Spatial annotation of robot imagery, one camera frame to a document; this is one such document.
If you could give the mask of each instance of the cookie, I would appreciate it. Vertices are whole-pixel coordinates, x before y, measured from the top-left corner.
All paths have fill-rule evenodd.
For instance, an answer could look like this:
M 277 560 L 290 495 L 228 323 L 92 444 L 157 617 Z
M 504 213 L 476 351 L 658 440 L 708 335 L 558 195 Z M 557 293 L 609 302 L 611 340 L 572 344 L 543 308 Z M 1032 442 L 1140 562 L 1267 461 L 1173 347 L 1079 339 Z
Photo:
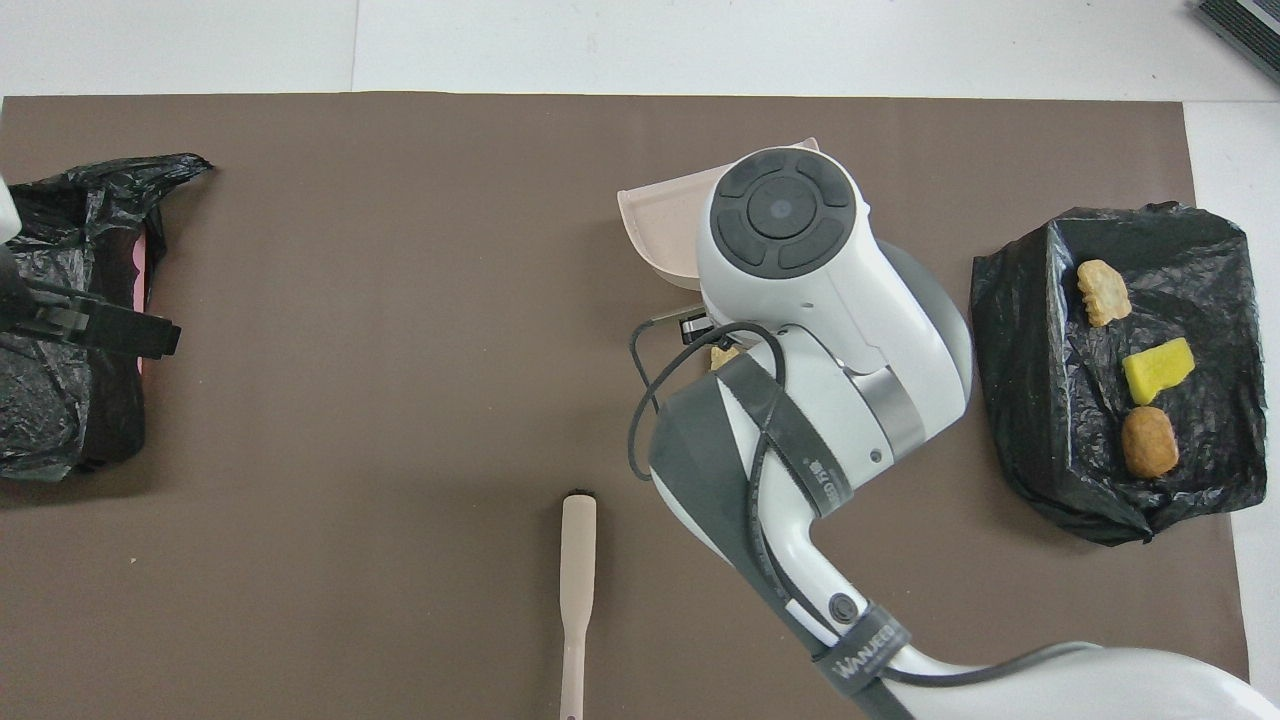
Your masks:
M 1129 288 L 1111 265 L 1102 260 L 1087 260 L 1080 263 L 1075 275 L 1080 292 L 1084 293 L 1084 310 L 1089 314 L 1091 325 L 1101 328 L 1133 313 Z

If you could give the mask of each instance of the food item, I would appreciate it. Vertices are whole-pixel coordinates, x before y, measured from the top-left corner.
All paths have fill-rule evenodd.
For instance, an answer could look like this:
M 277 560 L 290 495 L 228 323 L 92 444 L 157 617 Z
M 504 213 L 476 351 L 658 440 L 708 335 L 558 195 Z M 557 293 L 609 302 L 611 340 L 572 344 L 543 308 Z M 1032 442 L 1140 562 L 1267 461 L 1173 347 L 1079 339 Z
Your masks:
M 1121 364 L 1129 380 L 1129 395 L 1138 405 L 1151 405 L 1160 391 L 1183 382 L 1196 369 L 1196 359 L 1192 357 L 1185 337 L 1135 352 Z
M 1075 275 L 1084 293 L 1084 310 L 1089 314 L 1091 325 L 1101 328 L 1133 313 L 1129 288 L 1111 265 L 1102 260 L 1085 260 L 1076 268 Z
M 712 370 L 719 370 L 724 363 L 739 356 L 737 347 L 730 347 L 728 350 L 721 350 L 717 346 L 712 346 Z
M 1160 407 L 1134 407 L 1120 430 L 1124 462 L 1139 478 L 1158 478 L 1178 465 L 1174 424 Z

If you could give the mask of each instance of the brush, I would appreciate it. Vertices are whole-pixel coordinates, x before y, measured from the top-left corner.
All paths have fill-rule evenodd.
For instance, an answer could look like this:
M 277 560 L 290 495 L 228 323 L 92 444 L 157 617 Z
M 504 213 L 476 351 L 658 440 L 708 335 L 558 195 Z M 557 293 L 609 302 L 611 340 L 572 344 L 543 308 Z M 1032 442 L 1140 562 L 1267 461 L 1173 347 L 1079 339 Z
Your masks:
M 561 720 L 582 720 L 586 670 L 586 624 L 595 598 L 595 497 L 573 491 L 561 518 L 561 620 L 564 623 L 564 673 Z

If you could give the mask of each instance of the black plastic bag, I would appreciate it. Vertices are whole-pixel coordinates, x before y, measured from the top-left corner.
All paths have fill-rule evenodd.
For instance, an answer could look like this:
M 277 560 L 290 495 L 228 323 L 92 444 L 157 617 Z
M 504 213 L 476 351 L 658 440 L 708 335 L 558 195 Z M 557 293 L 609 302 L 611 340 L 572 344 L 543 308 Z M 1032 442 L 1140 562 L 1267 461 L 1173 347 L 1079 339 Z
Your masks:
M 212 168 L 197 155 L 82 165 L 10 186 L 19 272 L 134 306 L 134 247 L 150 279 L 165 254 L 160 200 Z M 0 477 L 55 482 L 72 469 L 132 457 L 145 439 L 136 357 L 0 333 Z
M 1088 323 L 1079 263 L 1125 279 L 1133 314 Z M 1115 546 L 1179 520 L 1262 502 L 1265 415 L 1258 320 L 1244 232 L 1178 204 L 1075 209 L 975 258 L 970 310 L 987 414 L 1006 480 L 1036 510 Z M 1180 461 L 1155 480 L 1125 468 L 1134 407 L 1121 360 L 1185 337 L 1196 369 L 1152 402 Z

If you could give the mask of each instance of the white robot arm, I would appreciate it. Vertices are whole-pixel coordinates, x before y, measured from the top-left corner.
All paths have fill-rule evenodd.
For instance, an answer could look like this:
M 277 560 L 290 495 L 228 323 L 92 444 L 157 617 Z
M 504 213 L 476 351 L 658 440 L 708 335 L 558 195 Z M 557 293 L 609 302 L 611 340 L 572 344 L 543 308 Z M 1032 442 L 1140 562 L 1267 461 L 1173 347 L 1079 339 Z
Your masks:
M 18 218 L 18 209 L 13 206 L 13 196 L 9 195 L 9 186 L 0 177 L 0 243 L 9 242 L 22 232 L 22 220 Z
M 963 316 L 923 266 L 877 243 L 852 178 L 814 150 L 735 164 L 708 200 L 696 252 L 716 324 L 700 342 L 764 342 L 663 406 L 650 477 L 870 717 L 1280 720 L 1248 684 L 1166 652 L 1065 643 L 963 667 L 913 648 L 809 527 L 964 414 Z

